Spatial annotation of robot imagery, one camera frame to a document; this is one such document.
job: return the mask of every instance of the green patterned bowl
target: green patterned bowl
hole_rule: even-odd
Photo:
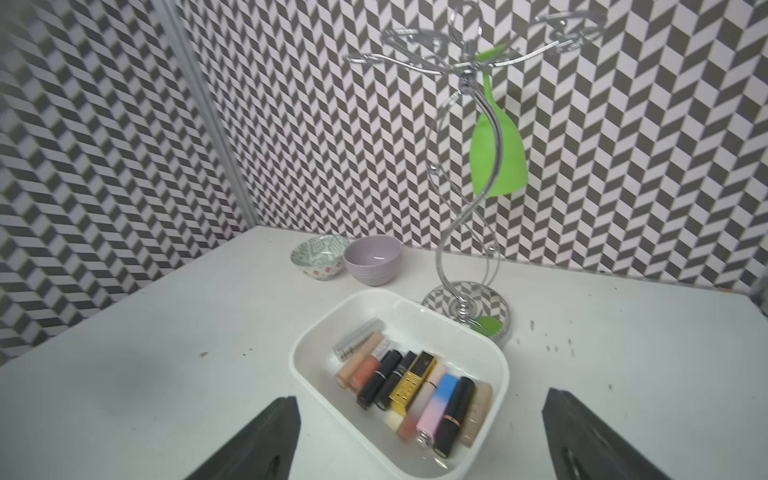
[[[290,261],[316,280],[330,280],[344,268],[342,257],[349,239],[341,235],[323,235],[301,243],[290,254]]]

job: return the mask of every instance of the bowl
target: bowl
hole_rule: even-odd
[[[293,249],[290,261],[315,280],[329,280],[344,268],[342,257],[349,239],[341,235],[310,238]]]
[[[364,237],[352,242],[344,252],[344,263],[358,282],[378,286],[400,273],[402,242],[386,235]]]

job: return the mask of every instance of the swirl metal rod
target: swirl metal rod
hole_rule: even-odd
[[[455,26],[457,17],[463,15],[466,8],[474,10],[475,14],[478,16],[477,35],[470,39],[464,39],[462,33]],[[567,31],[567,21],[571,19],[579,20],[580,27]],[[584,26],[584,22],[587,21],[594,23],[594,26]],[[382,32],[382,43],[394,48],[400,54],[404,55],[407,58],[406,61],[376,53],[347,57],[347,61],[351,64],[374,65],[388,61],[421,74],[431,76],[444,74],[458,75],[459,91],[452,94],[451,97],[438,108],[436,116],[432,122],[432,129],[436,134],[439,132],[439,128],[443,123],[442,121],[448,114],[450,108],[462,95],[470,96],[478,105],[480,111],[488,118],[493,130],[495,142],[494,160],[490,178],[480,193],[475,196],[474,200],[468,201],[464,197],[461,189],[453,184],[447,174],[445,174],[440,163],[430,163],[429,165],[430,184],[435,188],[441,199],[449,205],[451,211],[456,213],[456,218],[440,236],[437,251],[435,252],[435,267],[440,282],[442,283],[442,287],[438,287],[430,292],[425,298],[424,304],[429,306],[429,303],[433,302],[435,305],[437,305],[437,303],[445,303],[445,305],[439,307],[443,310],[442,313],[446,316],[453,317],[459,322],[472,325],[473,328],[484,332],[485,335],[490,336],[497,343],[501,343],[505,338],[505,333],[508,331],[510,321],[506,302],[501,296],[489,288],[490,283],[495,278],[496,272],[498,272],[498,266],[501,262],[498,243],[484,246],[486,260],[491,256],[495,257],[496,270],[491,274],[490,263],[488,263],[486,265],[485,276],[482,283],[451,283],[445,276],[445,271],[443,270],[442,265],[442,253],[450,241],[451,235],[467,222],[479,208],[480,203],[488,196],[498,179],[502,168],[502,161],[504,159],[504,135],[502,133],[502,124],[493,110],[493,107],[488,100],[486,100],[482,90],[478,88],[477,74],[489,73],[494,68],[503,68],[508,67],[509,65],[519,64],[536,57],[537,55],[544,54],[547,51],[563,52],[580,48],[586,41],[594,40],[602,35],[605,25],[605,17],[593,12],[558,12],[551,15],[539,15],[534,17],[533,22],[530,25],[536,24],[546,24],[553,28],[553,32],[549,35],[550,41],[546,45],[521,55],[512,48],[512,44],[520,38],[520,35],[514,34],[508,41],[502,44],[503,47],[499,48],[495,55],[484,60],[478,60],[477,44],[482,36],[482,26],[484,25],[482,21],[482,11],[474,1],[465,0],[459,7],[457,7],[457,9],[451,10],[448,35],[438,31],[414,28],[387,28]],[[462,54],[459,62],[449,64],[447,61],[443,60],[441,56],[437,55],[435,51],[451,43],[458,45],[461,48]],[[418,45],[422,48],[427,48],[432,52],[427,55],[420,55],[411,51],[409,49],[410,45]],[[456,209],[451,206],[449,199],[443,196],[440,192],[438,183],[434,180],[432,175],[447,180],[451,187],[451,191],[454,194],[458,194],[460,198],[468,203],[468,205],[459,212],[456,212]],[[482,226],[485,229],[490,230],[491,234],[495,237],[495,233],[490,225],[488,225],[485,218],[482,218]],[[473,239],[482,242],[482,239],[477,232],[470,230],[470,234]],[[450,297],[452,298],[452,301],[441,300],[442,297]],[[501,309],[497,313],[492,311],[494,308],[499,308],[499,305],[501,305]],[[502,327],[498,329],[496,333],[489,332],[486,325],[481,324],[479,321],[483,317],[488,316],[491,316],[492,318],[497,316],[499,317],[498,320],[501,321]]]

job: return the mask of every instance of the gold lipstick case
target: gold lipstick case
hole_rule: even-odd
[[[408,404],[416,396],[419,387],[422,386],[424,379],[429,375],[436,363],[437,360],[433,355],[421,352],[413,365],[411,365],[410,370],[402,376],[397,387],[395,387],[395,391],[389,395],[389,398],[392,400],[392,410],[402,416],[406,416]]]

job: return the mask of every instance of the white table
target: white table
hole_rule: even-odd
[[[288,255],[309,237],[251,230],[2,367],[0,477],[181,480],[295,395],[292,478],[390,478],[289,372],[299,334],[365,288],[301,275]],[[420,300],[434,253],[406,255],[387,288]],[[485,262],[445,264],[473,280]],[[510,387],[469,478],[554,478],[549,387],[677,480],[768,477],[768,322],[745,296],[516,263],[494,286],[514,315]]]

